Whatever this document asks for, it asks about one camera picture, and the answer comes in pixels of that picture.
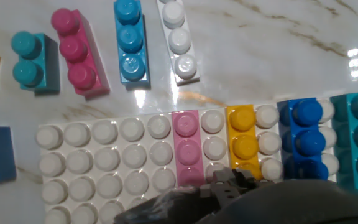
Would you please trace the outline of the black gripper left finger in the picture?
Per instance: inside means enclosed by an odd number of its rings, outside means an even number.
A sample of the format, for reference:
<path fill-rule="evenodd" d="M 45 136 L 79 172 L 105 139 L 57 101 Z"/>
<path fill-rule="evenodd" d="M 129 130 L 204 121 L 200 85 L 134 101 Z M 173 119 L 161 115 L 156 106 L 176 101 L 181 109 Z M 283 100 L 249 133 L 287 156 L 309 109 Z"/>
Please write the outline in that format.
<path fill-rule="evenodd" d="M 240 196 L 238 187 L 233 185 L 235 179 L 232 169 L 228 167 L 214 171 L 211 183 L 200 187 L 200 197 L 215 198 L 219 205 L 229 205 Z"/>

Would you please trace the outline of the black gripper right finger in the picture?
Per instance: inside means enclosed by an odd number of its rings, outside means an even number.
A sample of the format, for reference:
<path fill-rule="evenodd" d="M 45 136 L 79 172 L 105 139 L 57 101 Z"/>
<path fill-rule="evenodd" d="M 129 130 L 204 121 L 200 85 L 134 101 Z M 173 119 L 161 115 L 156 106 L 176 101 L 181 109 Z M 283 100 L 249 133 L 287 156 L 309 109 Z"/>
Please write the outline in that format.
<path fill-rule="evenodd" d="M 236 168 L 234 169 L 234 171 L 235 171 L 236 181 L 238 185 L 241 187 L 264 187 L 275 183 L 271 180 L 256 179 L 250 170 Z"/>

